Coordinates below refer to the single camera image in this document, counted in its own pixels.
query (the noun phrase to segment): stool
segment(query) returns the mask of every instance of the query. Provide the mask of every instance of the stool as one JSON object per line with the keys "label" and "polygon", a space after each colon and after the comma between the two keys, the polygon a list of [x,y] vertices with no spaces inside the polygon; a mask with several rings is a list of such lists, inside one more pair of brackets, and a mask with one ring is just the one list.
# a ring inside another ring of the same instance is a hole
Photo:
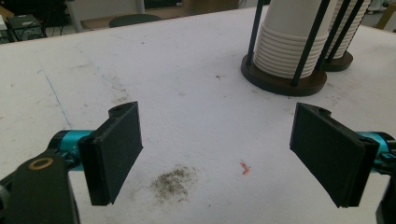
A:
{"label": "stool", "polygon": [[108,23],[110,28],[126,26],[126,25],[135,25],[139,23],[151,22],[151,21],[161,21],[162,19],[158,16],[149,15],[149,14],[134,14],[127,16],[120,16],[116,19],[111,20]]}

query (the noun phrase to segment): white table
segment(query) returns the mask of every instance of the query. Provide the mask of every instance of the white table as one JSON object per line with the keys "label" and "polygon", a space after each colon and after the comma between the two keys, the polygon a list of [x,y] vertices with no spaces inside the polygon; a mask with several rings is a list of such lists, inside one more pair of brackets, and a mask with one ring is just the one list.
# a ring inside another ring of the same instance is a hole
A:
{"label": "white table", "polygon": [[[91,206],[84,174],[70,174],[82,223],[375,223],[387,176],[370,176],[359,208],[337,209],[289,141],[297,102],[396,136],[395,35],[359,28],[349,69],[287,97],[240,72],[253,18],[251,8],[0,46],[0,176],[58,131],[96,129],[110,107],[138,101],[145,148],[116,203]],[[196,175],[187,195],[161,201],[151,184],[176,165]]]}

